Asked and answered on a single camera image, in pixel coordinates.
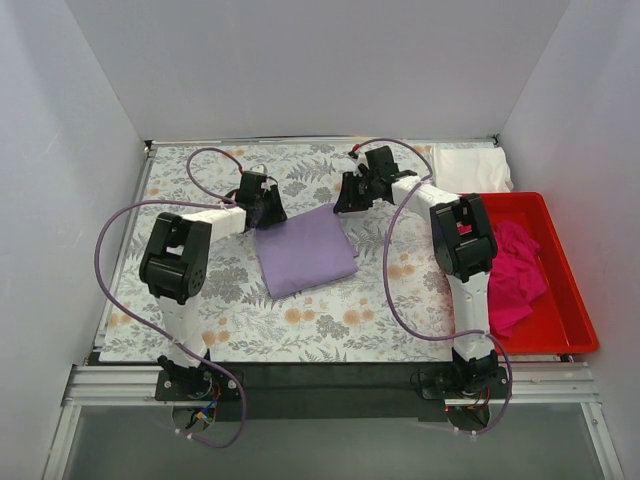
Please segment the purple t shirt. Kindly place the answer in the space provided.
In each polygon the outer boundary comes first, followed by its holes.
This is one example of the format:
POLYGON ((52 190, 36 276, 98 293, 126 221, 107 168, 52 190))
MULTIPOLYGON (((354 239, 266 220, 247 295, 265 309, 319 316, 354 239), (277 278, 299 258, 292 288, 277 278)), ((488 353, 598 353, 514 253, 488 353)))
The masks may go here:
POLYGON ((274 299, 358 271, 358 253, 331 204, 258 229, 255 247, 267 290, 274 299))

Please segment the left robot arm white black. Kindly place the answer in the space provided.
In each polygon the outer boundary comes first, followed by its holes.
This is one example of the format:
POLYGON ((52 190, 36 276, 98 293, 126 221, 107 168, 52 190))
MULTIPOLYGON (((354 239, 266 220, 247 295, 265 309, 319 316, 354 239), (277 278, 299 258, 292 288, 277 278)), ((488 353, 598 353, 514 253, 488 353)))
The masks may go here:
POLYGON ((139 269, 171 336, 169 353, 158 364, 172 386, 193 400, 207 397, 214 386, 199 320, 200 292, 207 277, 213 242, 287 220, 277 181, 262 172, 241 174, 230 204, 178 215, 157 216, 139 269))

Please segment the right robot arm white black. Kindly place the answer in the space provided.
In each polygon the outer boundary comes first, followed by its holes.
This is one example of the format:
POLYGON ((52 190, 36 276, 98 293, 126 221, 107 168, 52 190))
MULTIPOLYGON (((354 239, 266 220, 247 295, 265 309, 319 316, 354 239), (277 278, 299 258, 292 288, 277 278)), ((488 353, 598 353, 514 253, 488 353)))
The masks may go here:
POLYGON ((436 263, 452 295, 454 332, 434 337, 413 330, 393 303, 387 271, 382 277, 385 297, 392 316, 411 336, 430 342, 453 342, 448 385, 464 397, 475 397, 487 390, 498 374, 498 353, 490 333, 488 309, 490 273, 498 246, 483 199, 475 193, 460 195, 432 185, 432 168, 424 177, 400 169, 388 146, 364 153, 360 149, 356 144, 348 152, 355 166, 342 174, 333 212, 367 211, 377 200, 396 207, 382 250, 384 268, 388 267, 393 230, 403 210, 430 223, 436 263))

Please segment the white folded t shirt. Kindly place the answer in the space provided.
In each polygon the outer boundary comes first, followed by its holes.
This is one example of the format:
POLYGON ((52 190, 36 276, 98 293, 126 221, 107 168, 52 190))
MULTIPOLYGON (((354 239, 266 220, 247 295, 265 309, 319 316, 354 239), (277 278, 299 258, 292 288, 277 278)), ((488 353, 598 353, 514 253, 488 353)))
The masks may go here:
POLYGON ((511 172, 501 147, 448 149, 432 153, 435 185, 451 193, 508 193, 511 172))

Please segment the floral table mat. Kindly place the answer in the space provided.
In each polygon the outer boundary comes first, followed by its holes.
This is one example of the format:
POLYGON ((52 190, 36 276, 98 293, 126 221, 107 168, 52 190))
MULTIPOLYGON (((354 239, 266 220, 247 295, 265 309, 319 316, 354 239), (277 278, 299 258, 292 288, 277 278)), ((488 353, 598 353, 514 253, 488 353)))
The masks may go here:
MULTIPOLYGON (((241 169, 263 169, 274 177, 289 216, 336 200, 342 173, 351 166, 344 142, 266 143, 220 146, 200 152, 194 145, 152 150, 142 188, 145 206, 136 216, 115 291, 120 307, 105 326, 100 360, 152 362, 168 347, 156 332, 158 305, 140 281, 139 266, 155 218, 187 213, 239 183, 241 169)), ((203 339, 216 362, 393 362, 446 361, 448 341, 408 334, 391 314, 384 293, 389 275, 400 317, 428 336, 453 327, 449 285, 438 268, 429 223, 402 211, 394 227, 388 267, 382 250, 394 206, 342 218, 357 250, 358 271, 345 279, 283 299, 272 298, 262 278, 254 236, 246 233, 215 243, 201 291, 203 339)))

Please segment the magenta t shirt in bin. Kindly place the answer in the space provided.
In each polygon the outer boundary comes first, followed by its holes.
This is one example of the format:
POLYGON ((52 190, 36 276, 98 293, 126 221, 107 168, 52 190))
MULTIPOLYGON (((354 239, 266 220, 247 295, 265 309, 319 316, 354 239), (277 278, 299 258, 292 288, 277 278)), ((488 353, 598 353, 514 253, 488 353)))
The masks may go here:
POLYGON ((498 255, 489 278, 489 322, 494 334, 510 338, 547 285, 537 264, 541 247, 527 231, 511 221, 500 222, 493 230, 498 255))

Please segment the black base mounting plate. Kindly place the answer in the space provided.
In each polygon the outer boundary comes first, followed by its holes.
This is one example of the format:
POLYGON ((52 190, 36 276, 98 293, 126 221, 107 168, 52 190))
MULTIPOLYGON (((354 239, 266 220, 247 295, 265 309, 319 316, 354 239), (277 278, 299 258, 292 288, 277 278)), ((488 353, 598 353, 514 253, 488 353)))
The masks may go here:
POLYGON ((488 422, 488 403, 503 400, 504 368, 481 393, 463 394, 448 385, 450 362, 434 363, 224 363, 212 370, 214 386, 190 399, 160 370, 155 400, 182 406, 207 404, 221 421, 246 410, 251 420, 415 418, 444 422, 447 405, 469 408, 474 424, 488 422))

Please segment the red plastic bin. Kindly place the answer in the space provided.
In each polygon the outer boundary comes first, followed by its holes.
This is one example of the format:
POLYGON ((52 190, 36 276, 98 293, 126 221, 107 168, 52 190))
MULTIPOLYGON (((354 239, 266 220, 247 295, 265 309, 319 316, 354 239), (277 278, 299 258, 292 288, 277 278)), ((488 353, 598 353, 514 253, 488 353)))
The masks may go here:
POLYGON ((510 338, 499 339, 509 354, 591 353, 599 341, 558 239, 542 196, 538 193, 484 193, 492 229, 503 221, 522 226, 541 247, 537 264, 547 285, 531 303, 532 313, 520 321, 510 338))

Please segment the aluminium frame rail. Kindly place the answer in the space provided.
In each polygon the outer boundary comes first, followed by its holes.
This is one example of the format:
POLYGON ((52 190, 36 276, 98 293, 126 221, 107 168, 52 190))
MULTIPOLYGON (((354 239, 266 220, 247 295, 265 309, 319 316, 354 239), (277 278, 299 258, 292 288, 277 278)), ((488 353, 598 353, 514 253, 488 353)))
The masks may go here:
POLYGON ((212 359, 244 384, 215 420, 181 432, 192 402, 158 399, 165 340, 138 278, 155 217, 209 202, 264 169, 297 215, 337 198, 347 141, 151 146, 111 284, 138 316, 104 309, 91 356, 72 371, 45 470, 55 479, 621 479, 589 366, 518 357, 482 397, 436 394, 452 307, 428 223, 393 207, 347 216, 358 272, 284 300, 268 295, 244 234, 216 243, 200 317, 212 359))

